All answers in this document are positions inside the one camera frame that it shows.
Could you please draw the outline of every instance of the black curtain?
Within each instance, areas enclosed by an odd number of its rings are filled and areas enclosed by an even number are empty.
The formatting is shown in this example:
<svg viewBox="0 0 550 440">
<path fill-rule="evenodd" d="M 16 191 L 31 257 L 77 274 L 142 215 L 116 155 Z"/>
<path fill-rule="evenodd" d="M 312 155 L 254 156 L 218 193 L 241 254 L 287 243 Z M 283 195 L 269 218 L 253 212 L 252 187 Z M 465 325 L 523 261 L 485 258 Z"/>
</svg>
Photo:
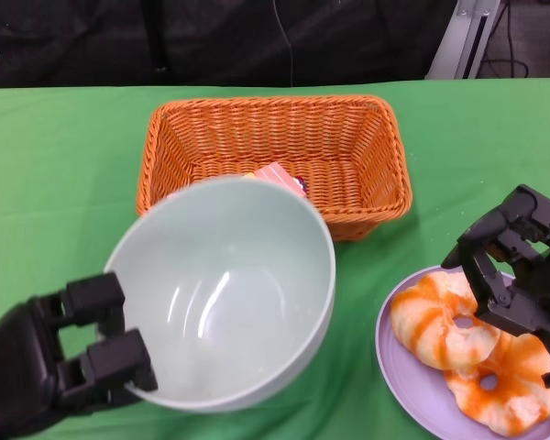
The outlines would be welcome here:
<svg viewBox="0 0 550 440">
<path fill-rule="evenodd" d="M 271 0 L 148 1 L 162 6 L 163 76 L 138 0 L 1 0 L 0 87 L 290 85 Z M 276 0 L 293 85 L 422 79 L 456 2 Z"/>
</svg>

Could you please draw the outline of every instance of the green tablecloth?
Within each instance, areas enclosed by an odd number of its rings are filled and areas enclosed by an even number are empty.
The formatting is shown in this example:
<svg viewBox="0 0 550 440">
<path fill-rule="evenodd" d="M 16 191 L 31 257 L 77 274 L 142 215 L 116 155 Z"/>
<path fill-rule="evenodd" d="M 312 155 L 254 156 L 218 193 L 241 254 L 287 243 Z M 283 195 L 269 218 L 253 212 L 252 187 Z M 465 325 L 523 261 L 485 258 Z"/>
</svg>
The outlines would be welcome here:
<svg viewBox="0 0 550 440">
<path fill-rule="evenodd" d="M 268 94 L 385 98 L 397 114 L 412 176 L 409 214 L 360 243 L 336 246 L 335 309 L 315 360 L 287 390 L 247 411 L 198 416 L 139 403 L 67 420 L 41 438 L 432 437 L 383 381 L 371 344 L 377 314 L 397 282 L 438 264 L 515 185 L 528 183 L 550 197 L 550 80 L 0 90 L 0 315 L 31 294 L 102 269 L 136 218 L 138 170 L 156 106 Z M 91 332 L 66 331 L 68 354 L 91 341 Z"/>
</svg>

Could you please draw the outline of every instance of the wicker basket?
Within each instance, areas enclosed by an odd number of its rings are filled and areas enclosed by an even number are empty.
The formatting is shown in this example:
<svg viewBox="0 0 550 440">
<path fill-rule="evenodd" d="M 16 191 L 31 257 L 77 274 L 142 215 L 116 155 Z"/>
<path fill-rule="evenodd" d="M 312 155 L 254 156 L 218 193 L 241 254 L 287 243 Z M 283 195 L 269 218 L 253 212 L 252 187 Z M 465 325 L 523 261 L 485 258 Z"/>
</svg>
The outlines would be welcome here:
<svg viewBox="0 0 550 440">
<path fill-rule="evenodd" d="M 359 240 L 412 205 L 390 106 L 374 96 L 199 99 L 151 117 L 137 212 L 192 182 L 277 161 L 308 184 L 333 240 Z"/>
</svg>

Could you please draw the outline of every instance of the white bowl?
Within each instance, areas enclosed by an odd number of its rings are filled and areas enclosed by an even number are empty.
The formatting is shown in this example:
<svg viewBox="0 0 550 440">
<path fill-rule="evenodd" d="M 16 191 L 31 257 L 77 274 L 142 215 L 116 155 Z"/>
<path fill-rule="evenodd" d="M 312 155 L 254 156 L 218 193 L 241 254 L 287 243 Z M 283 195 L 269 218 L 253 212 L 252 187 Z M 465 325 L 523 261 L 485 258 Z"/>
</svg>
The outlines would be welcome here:
<svg viewBox="0 0 550 440">
<path fill-rule="evenodd" d="M 159 389 L 150 402 L 213 413 L 260 402 L 314 356 L 330 321 L 336 263 L 324 220 L 256 179 L 194 184 L 153 207 L 108 260 Z"/>
</svg>

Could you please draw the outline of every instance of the glazed donut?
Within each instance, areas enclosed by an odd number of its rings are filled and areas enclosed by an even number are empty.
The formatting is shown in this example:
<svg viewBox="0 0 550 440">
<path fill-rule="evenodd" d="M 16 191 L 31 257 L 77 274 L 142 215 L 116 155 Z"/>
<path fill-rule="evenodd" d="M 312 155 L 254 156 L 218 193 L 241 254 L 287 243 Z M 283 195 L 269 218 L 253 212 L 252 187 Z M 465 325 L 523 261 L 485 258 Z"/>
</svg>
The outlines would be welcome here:
<svg viewBox="0 0 550 440">
<path fill-rule="evenodd" d="M 477 300 L 462 272 L 431 272 L 397 293 L 391 303 L 391 326 L 397 339 L 424 364 L 461 369 L 487 358 L 500 330 L 474 317 Z M 454 319 L 465 316 L 470 328 Z"/>
<path fill-rule="evenodd" d="M 465 415 L 497 434 L 512 436 L 550 417 L 550 389 L 542 380 L 547 372 L 550 355 L 537 337 L 501 333 L 487 360 L 444 374 Z M 497 385 L 485 390 L 480 381 L 491 374 L 497 376 Z"/>
</svg>

